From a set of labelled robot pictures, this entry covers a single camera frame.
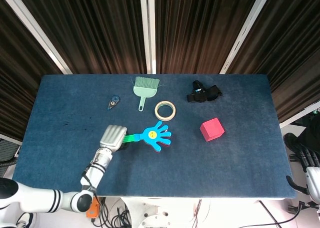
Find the red cube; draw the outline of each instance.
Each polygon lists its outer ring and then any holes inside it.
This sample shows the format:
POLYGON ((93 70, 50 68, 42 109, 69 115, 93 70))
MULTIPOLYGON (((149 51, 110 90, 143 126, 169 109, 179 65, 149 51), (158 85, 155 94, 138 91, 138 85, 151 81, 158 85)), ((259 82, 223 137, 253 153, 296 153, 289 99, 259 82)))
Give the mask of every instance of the red cube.
POLYGON ((225 132, 218 118, 203 122, 200 130, 207 142, 220 137, 225 132))

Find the masking tape roll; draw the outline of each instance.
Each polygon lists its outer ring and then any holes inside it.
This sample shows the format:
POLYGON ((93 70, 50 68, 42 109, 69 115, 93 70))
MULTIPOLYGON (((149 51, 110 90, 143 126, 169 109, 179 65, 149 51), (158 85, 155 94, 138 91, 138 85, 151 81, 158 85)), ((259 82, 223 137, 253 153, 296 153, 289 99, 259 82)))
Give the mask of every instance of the masking tape roll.
POLYGON ((162 102, 159 102, 156 106, 155 106, 155 108, 154 108, 154 113, 155 113, 155 116, 159 119, 159 120, 161 120, 161 121, 164 121, 164 122, 167 122, 167 121, 170 121, 173 117, 175 117, 175 115, 176 115, 176 107, 174 106, 174 104, 172 103, 172 102, 169 102, 169 101, 162 101, 162 102), (162 106, 169 106, 169 107, 171 107, 171 109, 172 109, 172 114, 170 115, 170 116, 168 116, 168 117, 162 117, 162 116, 160 116, 159 115, 159 113, 158 113, 158 109, 160 108, 160 107, 162 107, 162 106))

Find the orange connector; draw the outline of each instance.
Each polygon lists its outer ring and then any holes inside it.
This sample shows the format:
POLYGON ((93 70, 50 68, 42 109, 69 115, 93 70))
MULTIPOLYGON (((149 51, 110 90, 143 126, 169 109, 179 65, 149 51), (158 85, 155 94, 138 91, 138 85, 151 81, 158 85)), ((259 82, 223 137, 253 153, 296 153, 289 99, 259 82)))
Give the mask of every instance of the orange connector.
POLYGON ((99 217, 100 204, 95 197, 93 197, 90 209, 86 212, 86 217, 96 219, 99 217))

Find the dark curtain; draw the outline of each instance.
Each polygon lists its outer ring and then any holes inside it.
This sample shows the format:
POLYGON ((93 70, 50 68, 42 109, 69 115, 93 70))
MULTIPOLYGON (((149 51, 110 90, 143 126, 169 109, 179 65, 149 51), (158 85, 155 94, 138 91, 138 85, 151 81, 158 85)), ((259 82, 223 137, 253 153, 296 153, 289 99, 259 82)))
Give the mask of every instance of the dark curtain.
POLYGON ((227 73, 267 74, 282 122, 320 100, 320 0, 268 0, 227 73))
POLYGON ((146 73, 140 0, 22 0, 71 71, 146 73))
POLYGON ((61 72, 4 0, 0 14, 0 133, 22 141, 41 77, 61 72))
POLYGON ((219 73, 255 0, 155 0, 157 73, 219 73))

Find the green handle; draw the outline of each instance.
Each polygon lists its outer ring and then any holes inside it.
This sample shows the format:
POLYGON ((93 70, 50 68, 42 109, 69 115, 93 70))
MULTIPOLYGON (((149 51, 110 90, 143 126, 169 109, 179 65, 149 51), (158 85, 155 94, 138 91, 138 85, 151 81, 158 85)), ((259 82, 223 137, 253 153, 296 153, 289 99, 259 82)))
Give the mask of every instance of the green handle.
POLYGON ((135 136, 134 135, 127 135, 127 136, 124 137, 122 143, 134 142, 134 141, 135 141, 135 136))
POLYGON ((140 103, 139 103, 139 112, 142 112, 144 110, 144 106, 145 106, 145 100, 146 98, 145 97, 141 97, 140 98, 140 103))

